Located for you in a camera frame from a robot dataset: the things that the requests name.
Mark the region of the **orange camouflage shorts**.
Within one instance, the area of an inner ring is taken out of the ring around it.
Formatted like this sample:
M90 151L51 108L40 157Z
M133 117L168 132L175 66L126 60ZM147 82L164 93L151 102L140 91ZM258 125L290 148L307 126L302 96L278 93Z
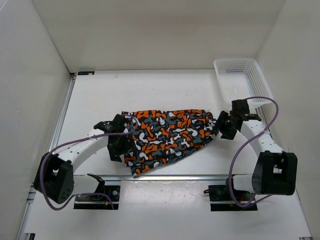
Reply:
M176 163L204 148L218 134L216 118L204 109L123 112L135 128L124 163L133 176Z

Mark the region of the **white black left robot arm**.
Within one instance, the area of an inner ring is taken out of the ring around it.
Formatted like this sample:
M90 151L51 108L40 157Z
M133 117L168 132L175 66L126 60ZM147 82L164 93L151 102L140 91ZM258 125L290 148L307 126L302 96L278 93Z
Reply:
M105 148L110 137L127 137L135 128L110 128L106 131L93 128L84 138L56 146L42 156L33 188L43 194L48 206L55 211L65 208L76 196L90 196L93 200L105 197L109 200L101 177L91 173L74 176L74 173L92 155Z

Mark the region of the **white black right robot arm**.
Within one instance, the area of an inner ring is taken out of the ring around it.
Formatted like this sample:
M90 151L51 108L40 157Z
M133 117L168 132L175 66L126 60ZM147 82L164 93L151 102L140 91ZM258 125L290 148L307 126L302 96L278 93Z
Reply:
M224 193L230 200L238 199L243 192L256 195L291 196L295 192L298 158L284 151L264 130L257 114L231 115L225 111L216 121L222 138L233 140L241 133L257 155L253 173L231 174L226 180Z

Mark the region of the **white perforated plastic basket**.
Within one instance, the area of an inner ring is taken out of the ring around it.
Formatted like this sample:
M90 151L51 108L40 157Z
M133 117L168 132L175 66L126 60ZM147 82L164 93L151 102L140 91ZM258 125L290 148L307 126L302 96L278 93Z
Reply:
M232 109L232 101L246 98L251 98L251 110L271 103L273 95L255 59L219 58L213 65L226 110Z

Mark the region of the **small black blue label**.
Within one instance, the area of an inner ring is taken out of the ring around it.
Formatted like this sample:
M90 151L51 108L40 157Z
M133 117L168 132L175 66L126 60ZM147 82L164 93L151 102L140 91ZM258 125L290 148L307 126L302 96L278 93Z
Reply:
M95 71L79 71L78 76L92 76L95 74Z

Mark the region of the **aluminium front table rail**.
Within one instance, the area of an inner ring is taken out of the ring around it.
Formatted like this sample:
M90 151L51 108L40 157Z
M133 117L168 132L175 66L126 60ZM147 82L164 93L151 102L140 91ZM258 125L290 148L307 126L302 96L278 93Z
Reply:
M225 181L227 174L202 175L100 175L104 181Z

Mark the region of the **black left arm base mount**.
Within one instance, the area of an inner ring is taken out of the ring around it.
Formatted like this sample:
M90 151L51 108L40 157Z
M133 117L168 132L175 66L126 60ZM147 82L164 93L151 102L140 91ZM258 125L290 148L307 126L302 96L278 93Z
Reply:
M118 210L121 183L88 173L74 177L75 210Z

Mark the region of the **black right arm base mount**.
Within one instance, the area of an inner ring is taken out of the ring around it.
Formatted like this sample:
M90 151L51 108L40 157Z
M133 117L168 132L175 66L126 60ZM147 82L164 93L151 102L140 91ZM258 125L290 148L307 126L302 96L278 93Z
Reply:
M236 200L240 204L246 204L253 196L252 193L247 191L233 191ZM229 188L224 185L209 185L203 191L203 194L209 196L210 211L211 212L238 212L238 211L257 211L257 205L242 208L235 204L233 201Z

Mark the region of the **aluminium left side rail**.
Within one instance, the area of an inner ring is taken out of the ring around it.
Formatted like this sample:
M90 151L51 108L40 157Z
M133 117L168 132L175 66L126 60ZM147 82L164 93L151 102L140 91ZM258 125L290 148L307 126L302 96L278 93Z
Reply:
M66 116L67 108L72 95L76 77L77 77L76 72L72 72L70 74L70 77L67 81L68 83L67 88L63 92L64 93L63 101L61 102L60 105L57 105L57 104L55 105L55 107L59 107L58 108L59 115L56 118L53 118L53 117L49 118L50 121L52 120L51 123L53 124L54 128L51 129L49 137L46 138L47 141L45 145L44 146L38 145L40 147L40 152L39 152L39 155L37 155L35 158L35 165L33 166L34 171L32 172L31 183L28 185L29 188L28 188L28 193L25 200L25 208L22 215L22 219L20 221L19 229L17 231L17 235L15 237L16 240L34 240L35 239L35 236L36 236L35 233L25 233L26 225L29 219L31 208L32 208L32 204L34 202L35 195L37 192L34 189L34 181L38 172L38 168L41 165L43 155L45 155L47 152L49 152L53 147L55 147L58 144L58 139L60 137L61 130L62 130L62 124Z

